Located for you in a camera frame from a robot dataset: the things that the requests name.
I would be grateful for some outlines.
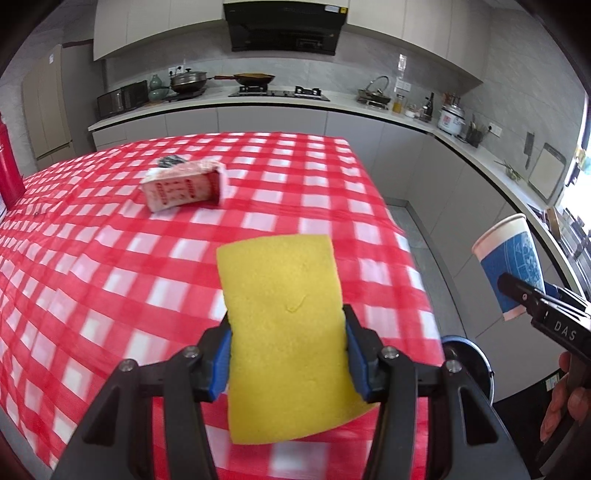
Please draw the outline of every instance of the black range hood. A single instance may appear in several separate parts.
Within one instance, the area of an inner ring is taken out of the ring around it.
[[[348,9],[308,2],[224,4],[232,51],[295,50],[334,55]]]

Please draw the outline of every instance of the countertop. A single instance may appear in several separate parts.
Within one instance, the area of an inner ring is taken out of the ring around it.
[[[274,86],[276,90],[287,90],[289,87]],[[526,181],[513,181],[505,174],[505,169],[502,165],[495,163],[500,161],[496,156],[490,153],[484,147],[474,148],[471,145],[459,141],[457,138],[439,130],[434,123],[426,124],[419,120],[411,119],[405,115],[393,113],[391,110],[379,110],[370,106],[361,105],[355,101],[354,95],[348,95],[339,92],[323,93],[330,99],[330,102],[304,99],[304,98],[289,98],[289,97],[229,97],[231,93],[235,93],[235,87],[224,88],[210,88],[203,95],[198,98],[190,100],[181,100],[178,102],[158,102],[151,103],[135,109],[133,111],[122,113],[108,119],[101,120],[91,125],[88,130],[93,132],[102,128],[110,127],[112,125],[131,121],[144,116],[158,115],[161,113],[174,112],[177,110],[185,110],[191,108],[205,108],[223,105],[248,105],[248,104],[269,104],[269,105],[293,105],[308,108],[318,108],[331,111],[339,111],[343,113],[352,113],[363,115],[371,118],[376,118],[405,127],[413,128],[425,133],[431,134],[440,141],[455,150],[463,158],[485,175],[491,183],[497,186],[512,202],[517,206],[517,210],[524,213],[530,224],[538,233],[539,238],[542,239],[544,245],[547,247],[547,252],[556,259],[558,266],[562,270],[566,280],[571,285],[571,289],[584,297],[581,284],[570,265],[568,259],[565,257],[560,246],[554,240],[552,235],[547,230],[546,226],[540,221],[536,214],[528,205],[533,205],[539,210],[545,210],[547,205],[542,199],[529,187]]]

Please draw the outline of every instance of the floor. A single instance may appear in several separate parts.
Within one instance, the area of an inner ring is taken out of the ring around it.
[[[465,337],[466,332],[460,316],[457,314],[456,305],[453,303],[452,295],[449,293],[441,270],[439,270],[431,250],[429,250],[410,213],[403,207],[389,206],[388,209],[392,213],[396,224],[406,232],[415,265],[423,277],[425,290],[427,290],[431,300],[439,333],[441,336],[460,335]]]

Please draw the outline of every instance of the paper cup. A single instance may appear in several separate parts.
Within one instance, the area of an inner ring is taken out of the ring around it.
[[[525,307],[499,291],[497,281],[507,272],[545,292],[540,260],[525,215],[518,213],[501,220],[472,247],[480,261],[505,320],[525,313]]]

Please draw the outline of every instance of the tablecloth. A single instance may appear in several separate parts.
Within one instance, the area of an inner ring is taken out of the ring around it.
[[[167,154],[217,158],[221,207],[151,213],[138,184]],[[230,133],[140,141],[56,164],[25,181],[0,224],[0,404],[54,467],[77,422],[123,358],[169,358],[225,313],[216,248],[261,235],[331,236],[343,301],[415,361],[443,362],[439,333],[403,231],[342,138]],[[424,477],[419,401],[413,479]],[[329,432],[231,444],[227,399],[204,404],[221,479],[358,479],[376,410]],[[156,473],[166,478],[161,401]]]

